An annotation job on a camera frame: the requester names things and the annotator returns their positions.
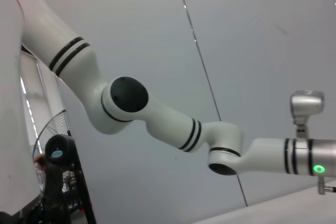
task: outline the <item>black joint cap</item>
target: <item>black joint cap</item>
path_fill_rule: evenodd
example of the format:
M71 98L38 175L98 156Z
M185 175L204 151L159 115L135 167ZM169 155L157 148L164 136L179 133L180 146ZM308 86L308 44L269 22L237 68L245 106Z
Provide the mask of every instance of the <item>black joint cap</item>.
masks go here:
M126 112L138 112L148 103L148 92L131 77L117 78L111 85L111 97L118 108Z
M236 175L236 171L231 169L230 167L222 164L209 164L209 168L220 175L226 175L226 176L231 176L231 175Z

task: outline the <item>robotic arm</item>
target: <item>robotic arm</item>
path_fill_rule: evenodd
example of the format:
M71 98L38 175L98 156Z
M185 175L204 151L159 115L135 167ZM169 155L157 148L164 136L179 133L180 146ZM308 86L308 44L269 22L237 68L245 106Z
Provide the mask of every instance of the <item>robotic arm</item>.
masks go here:
M18 2L25 18L23 45L75 93L98 131L116 134L133 120L143 120L154 138L182 151L194 152L207 143L209 168L221 175L255 170L320 176L323 171L324 176L336 177L336 141L308 140L301 134L308 117L323 109L321 93L302 91L292 97L292 114L300 130L297 138L258 138L241 155L243 134L238 126L201 123L169 108L130 77L107 83L90 44L44 0Z

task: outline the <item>metal mount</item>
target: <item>metal mount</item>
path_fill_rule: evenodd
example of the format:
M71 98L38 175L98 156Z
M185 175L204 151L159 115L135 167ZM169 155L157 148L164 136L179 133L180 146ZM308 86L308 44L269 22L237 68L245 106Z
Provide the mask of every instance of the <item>metal mount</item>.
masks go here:
M308 143L307 122L310 116L320 114L324 109L324 94L321 91L298 90L290 97L290 110L293 123L297 126L296 138ZM318 177L318 193L336 193L336 187L325 186L324 177Z

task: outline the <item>gray wall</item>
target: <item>gray wall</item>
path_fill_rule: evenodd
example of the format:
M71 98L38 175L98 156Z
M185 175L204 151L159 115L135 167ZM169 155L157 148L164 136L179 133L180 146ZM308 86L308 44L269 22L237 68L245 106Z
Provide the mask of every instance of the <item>gray wall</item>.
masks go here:
M182 0L47 0L93 45L107 80L132 76L161 100L217 121ZM336 92L333 0L186 0L223 120L256 137L291 137L289 96L323 90L313 137L333 138ZM61 83L98 223L190 223L244 207L236 177L207 168L207 147L185 154L151 138L143 122L106 136ZM301 190L315 179L247 173L249 204Z

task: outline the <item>green led light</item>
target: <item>green led light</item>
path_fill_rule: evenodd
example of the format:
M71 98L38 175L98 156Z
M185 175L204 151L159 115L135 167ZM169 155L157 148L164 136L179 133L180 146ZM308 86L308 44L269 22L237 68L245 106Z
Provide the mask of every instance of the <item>green led light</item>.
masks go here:
M324 173L326 169L322 165L316 165L314 166L314 171L317 173Z

